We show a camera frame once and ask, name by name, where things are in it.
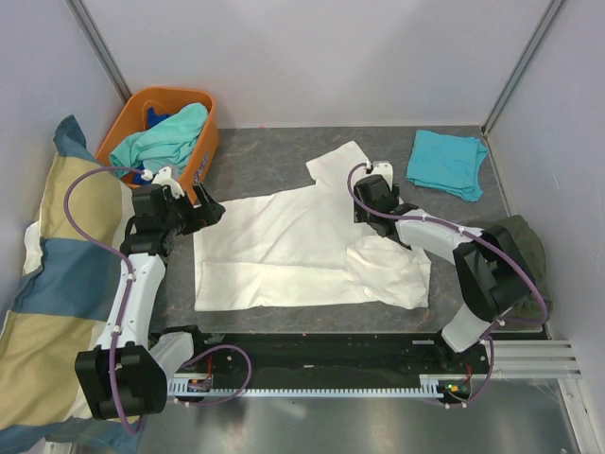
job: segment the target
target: white cloth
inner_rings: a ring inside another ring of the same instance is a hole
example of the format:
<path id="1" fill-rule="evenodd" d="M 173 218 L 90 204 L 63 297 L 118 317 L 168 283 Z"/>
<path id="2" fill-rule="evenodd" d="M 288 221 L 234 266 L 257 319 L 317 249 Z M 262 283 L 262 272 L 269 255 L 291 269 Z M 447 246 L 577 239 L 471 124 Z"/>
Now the white cloth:
<path id="1" fill-rule="evenodd" d="M 353 222 L 347 176 L 367 161 L 349 142 L 306 163 L 315 185 L 226 201 L 194 234 L 195 309 L 382 301 L 427 307 L 430 260 Z M 354 182 L 363 178 L 359 169 Z"/>

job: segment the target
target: white wall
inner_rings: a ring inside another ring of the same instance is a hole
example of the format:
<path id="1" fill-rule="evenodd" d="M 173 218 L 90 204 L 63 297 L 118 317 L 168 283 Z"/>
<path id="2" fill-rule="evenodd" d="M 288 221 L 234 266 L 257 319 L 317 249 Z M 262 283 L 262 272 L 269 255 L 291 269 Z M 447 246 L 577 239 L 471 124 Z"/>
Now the white wall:
<path id="1" fill-rule="evenodd" d="M 53 132 L 74 114 L 90 151 L 122 102 L 63 0 L 0 0 L 0 320 L 42 198 Z"/>
<path id="2" fill-rule="evenodd" d="M 481 124 L 547 0 L 85 0 L 133 91 L 223 127 Z"/>
<path id="3" fill-rule="evenodd" d="M 552 325 L 605 422 L 605 2 L 567 2 L 491 137 L 513 211 L 548 255 Z"/>

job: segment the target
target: teal cloth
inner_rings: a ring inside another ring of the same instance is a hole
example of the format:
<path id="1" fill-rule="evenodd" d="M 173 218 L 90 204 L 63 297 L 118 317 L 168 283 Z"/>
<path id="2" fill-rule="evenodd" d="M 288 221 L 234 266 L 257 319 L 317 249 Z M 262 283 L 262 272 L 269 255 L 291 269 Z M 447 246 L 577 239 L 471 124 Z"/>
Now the teal cloth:
<path id="1" fill-rule="evenodd" d="M 479 168 L 488 149 L 474 137 L 417 131 L 407 179 L 418 186 L 449 192 L 466 201 L 478 201 Z"/>
<path id="2" fill-rule="evenodd" d="M 128 167 L 143 165 L 153 173 L 174 165 L 182 174 L 207 118 L 205 106 L 198 102 L 189 104 L 153 128 L 129 135 L 111 152 L 110 163 Z M 119 178 L 127 173 L 115 172 Z"/>

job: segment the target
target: gray table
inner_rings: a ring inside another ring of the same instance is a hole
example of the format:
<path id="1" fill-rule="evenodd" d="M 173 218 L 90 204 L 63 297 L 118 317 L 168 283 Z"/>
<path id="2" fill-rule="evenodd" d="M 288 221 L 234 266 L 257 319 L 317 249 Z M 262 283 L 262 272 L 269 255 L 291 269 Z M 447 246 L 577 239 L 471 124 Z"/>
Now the gray table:
<path id="1" fill-rule="evenodd" d="M 478 127 L 440 127 L 431 131 L 480 137 Z M 492 164 L 479 172 L 483 196 L 475 203 L 406 181 L 416 128 L 300 128 L 223 130 L 205 186 L 217 201 L 264 196 L 313 184 L 304 163 L 355 140 L 372 160 L 389 160 L 405 201 L 455 222 L 497 220 L 506 211 Z M 203 332 L 434 332 L 462 305 L 454 267 L 433 261 L 428 308 L 406 310 L 382 303 L 314 307 L 257 307 L 241 311 L 194 310 L 193 239 L 178 237 L 154 307 L 151 330 L 197 324 Z"/>

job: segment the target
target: orange basket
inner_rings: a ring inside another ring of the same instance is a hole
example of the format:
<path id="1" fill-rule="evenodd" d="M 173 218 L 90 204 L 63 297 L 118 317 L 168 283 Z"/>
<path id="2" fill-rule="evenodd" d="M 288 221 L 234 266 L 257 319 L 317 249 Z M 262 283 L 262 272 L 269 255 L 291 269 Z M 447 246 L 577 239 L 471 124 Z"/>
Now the orange basket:
<path id="1" fill-rule="evenodd" d="M 200 102 L 208 109 L 208 118 L 204 124 L 198 142 L 194 148 L 187 166 L 179 177 L 182 190 L 187 193 L 189 200 L 195 203 L 198 199 L 193 191 L 193 184 L 204 181 L 208 168 L 218 147 L 218 128 L 215 121 L 215 101 L 201 90 L 184 88 L 149 87 L 133 95 L 117 117 L 107 137 L 96 153 L 96 159 L 104 166 L 110 166 L 110 153 L 129 135 L 144 131 L 147 127 L 147 109 L 153 107 L 156 114 L 176 114 L 183 107 L 194 102 Z M 122 181 L 131 188 L 132 173 L 125 175 Z"/>

